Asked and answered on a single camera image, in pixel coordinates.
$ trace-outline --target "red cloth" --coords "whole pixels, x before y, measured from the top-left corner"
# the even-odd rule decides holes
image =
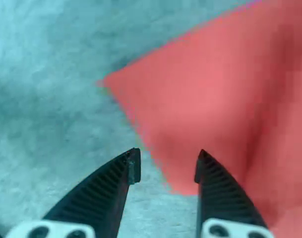
[[[197,193],[205,149],[278,238],[302,237],[302,0],[228,12],[104,83],[175,192]]]

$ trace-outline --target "ridged grip pad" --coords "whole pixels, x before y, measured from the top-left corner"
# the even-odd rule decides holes
[[[266,228],[261,215],[230,173],[210,154],[199,154],[195,182],[199,184],[197,237],[209,218],[241,222]]]
[[[93,172],[43,219],[87,224],[97,238],[115,238],[129,185],[140,179],[140,150],[133,148]]]

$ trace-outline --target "carpet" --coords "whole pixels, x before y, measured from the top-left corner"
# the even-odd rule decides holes
[[[246,0],[0,0],[0,233],[41,218],[139,138],[96,80]],[[119,237],[194,235],[148,151]]]

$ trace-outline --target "floor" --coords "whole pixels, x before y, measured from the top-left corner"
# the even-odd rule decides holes
[[[97,80],[244,2],[0,0],[0,233],[141,145]],[[196,203],[171,195],[143,150],[118,237],[192,237]]]

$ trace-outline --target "red fabric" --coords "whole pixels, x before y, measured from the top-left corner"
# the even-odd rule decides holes
[[[302,0],[240,7],[104,83],[175,192],[197,193],[205,149],[279,238],[302,237]]]

